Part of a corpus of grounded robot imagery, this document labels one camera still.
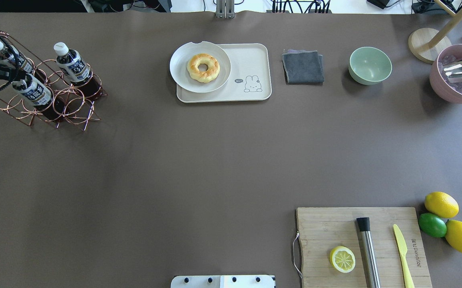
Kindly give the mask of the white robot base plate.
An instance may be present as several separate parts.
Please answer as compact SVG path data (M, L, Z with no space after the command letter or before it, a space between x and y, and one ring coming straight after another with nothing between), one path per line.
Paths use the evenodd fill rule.
M275 288L274 275L196 275L175 276L171 288Z

